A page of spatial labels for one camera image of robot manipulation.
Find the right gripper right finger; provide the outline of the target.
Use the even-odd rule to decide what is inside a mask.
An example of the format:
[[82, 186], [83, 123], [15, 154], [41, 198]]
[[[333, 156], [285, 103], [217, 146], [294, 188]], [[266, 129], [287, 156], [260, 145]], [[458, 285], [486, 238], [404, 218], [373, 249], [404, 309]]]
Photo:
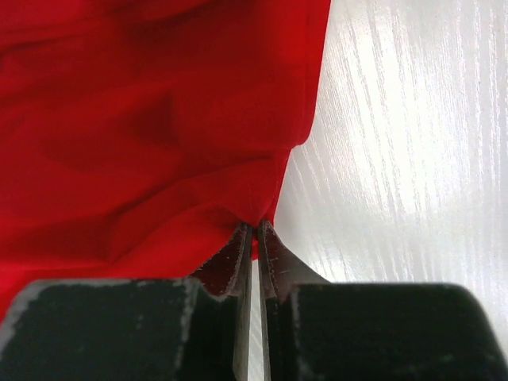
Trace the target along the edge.
[[451, 283], [332, 283], [257, 229], [268, 380], [504, 380], [482, 306]]

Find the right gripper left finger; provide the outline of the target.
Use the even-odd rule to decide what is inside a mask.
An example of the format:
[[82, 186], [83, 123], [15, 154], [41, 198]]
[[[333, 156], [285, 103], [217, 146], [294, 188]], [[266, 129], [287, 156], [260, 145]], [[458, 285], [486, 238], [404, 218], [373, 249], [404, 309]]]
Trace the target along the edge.
[[252, 228], [181, 279], [30, 283], [1, 326], [4, 380], [244, 380]]

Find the bright red kungfu t-shirt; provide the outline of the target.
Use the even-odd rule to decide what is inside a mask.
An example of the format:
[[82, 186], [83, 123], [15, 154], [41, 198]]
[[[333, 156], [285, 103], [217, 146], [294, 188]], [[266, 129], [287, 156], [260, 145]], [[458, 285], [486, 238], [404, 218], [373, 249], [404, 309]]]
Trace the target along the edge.
[[38, 279], [184, 277], [272, 219], [329, 9], [2, 2], [2, 310]]

